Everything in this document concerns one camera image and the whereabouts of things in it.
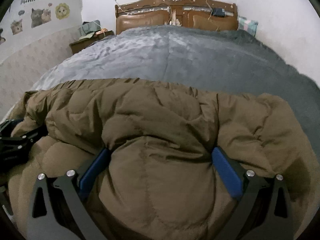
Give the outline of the brown puffer jacket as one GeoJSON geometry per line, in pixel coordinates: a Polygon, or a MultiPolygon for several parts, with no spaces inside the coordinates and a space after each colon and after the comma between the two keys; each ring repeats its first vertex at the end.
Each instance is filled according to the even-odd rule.
{"type": "Polygon", "coordinates": [[[212,166],[220,146],[244,168],[287,181],[298,236],[319,207],[319,163],[291,107],[270,94],[229,95],[140,79],[78,80],[26,92],[10,113],[17,137],[48,134],[8,176],[11,207],[27,233],[38,174],[64,175],[111,150],[87,202],[110,239],[209,239],[235,201],[212,166]]]}

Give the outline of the bee costume cat sticker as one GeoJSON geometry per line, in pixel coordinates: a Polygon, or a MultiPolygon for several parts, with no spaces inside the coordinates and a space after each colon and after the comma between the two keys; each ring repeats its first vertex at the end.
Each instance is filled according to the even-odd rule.
{"type": "Polygon", "coordinates": [[[0,44],[3,44],[6,41],[6,39],[2,36],[2,33],[3,33],[3,29],[0,28],[0,44]]]}

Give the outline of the dark wooden nightstand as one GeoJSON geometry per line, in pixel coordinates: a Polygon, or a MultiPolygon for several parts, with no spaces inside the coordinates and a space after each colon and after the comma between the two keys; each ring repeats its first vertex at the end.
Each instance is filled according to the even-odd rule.
{"type": "Polygon", "coordinates": [[[89,47],[94,42],[100,41],[105,37],[113,36],[113,35],[114,35],[113,31],[107,31],[107,32],[104,32],[104,33],[101,33],[101,34],[94,34],[90,38],[84,38],[84,39],[75,41],[73,43],[70,43],[69,46],[71,48],[72,54],[74,55],[74,54],[82,51],[83,49],[89,47]]]}

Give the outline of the green bag on nightstand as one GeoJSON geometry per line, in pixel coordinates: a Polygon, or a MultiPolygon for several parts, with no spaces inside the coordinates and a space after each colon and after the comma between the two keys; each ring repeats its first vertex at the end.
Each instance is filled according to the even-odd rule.
{"type": "Polygon", "coordinates": [[[100,21],[84,22],[78,29],[80,33],[79,39],[91,38],[97,31],[101,30],[100,21]]]}

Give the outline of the yellow flower cat sticker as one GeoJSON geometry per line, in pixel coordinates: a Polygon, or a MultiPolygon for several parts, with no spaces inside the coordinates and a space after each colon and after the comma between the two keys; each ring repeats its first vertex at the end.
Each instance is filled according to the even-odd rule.
{"type": "Polygon", "coordinates": [[[66,3],[60,3],[55,7],[55,14],[57,19],[63,20],[69,17],[70,8],[66,3]]]}

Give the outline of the grey plush bed blanket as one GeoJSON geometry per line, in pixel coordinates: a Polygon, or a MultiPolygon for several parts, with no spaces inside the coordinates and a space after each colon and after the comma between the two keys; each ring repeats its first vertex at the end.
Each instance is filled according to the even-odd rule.
{"type": "Polygon", "coordinates": [[[69,80],[140,78],[229,93],[269,93],[286,100],[308,137],[319,139],[319,87],[242,30],[160,25],[95,42],[48,70],[35,88],[69,80]]]}

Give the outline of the plaid pillow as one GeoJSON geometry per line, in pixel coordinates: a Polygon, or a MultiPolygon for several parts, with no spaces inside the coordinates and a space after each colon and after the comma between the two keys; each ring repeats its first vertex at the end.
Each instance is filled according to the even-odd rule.
{"type": "Polygon", "coordinates": [[[255,37],[258,28],[258,21],[249,20],[245,17],[238,16],[238,30],[243,30],[255,37]]]}

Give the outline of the black device on headboard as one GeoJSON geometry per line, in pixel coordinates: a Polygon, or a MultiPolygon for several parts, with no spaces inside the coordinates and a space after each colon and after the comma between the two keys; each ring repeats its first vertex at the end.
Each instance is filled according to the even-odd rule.
{"type": "Polygon", "coordinates": [[[222,9],[222,8],[213,8],[211,14],[215,17],[225,17],[226,16],[225,9],[222,9]]]}

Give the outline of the brown wooden headboard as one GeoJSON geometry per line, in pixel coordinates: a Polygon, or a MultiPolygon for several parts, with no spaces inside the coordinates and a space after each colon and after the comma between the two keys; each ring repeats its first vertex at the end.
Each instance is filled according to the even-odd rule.
{"type": "Polygon", "coordinates": [[[236,4],[215,0],[139,0],[115,6],[116,34],[127,29],[173,25],[208,31],[238,29],[236,4]],[[213,16],[213,8],[225,9],[225,17],[213,16]]]}

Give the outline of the tabby kitten wall sticker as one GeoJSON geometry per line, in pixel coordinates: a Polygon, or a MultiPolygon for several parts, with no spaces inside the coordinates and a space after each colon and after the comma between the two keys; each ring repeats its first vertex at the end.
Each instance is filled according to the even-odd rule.
{"type": "Polygon", "coordinates": [[[19,21],[13,21],[10,27],[13,35],[21,33],[23,31],[22,19],[19,21]]]}

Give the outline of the grey cats wall sticker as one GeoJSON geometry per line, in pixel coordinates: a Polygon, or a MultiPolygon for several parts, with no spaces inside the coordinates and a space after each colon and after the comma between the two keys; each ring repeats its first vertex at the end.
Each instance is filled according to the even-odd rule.
{"type": "Polygon", "coordinates": [[[31,27],[35,28],[50,22],[51,11],[49,9],[31,9],[31,27]]]}

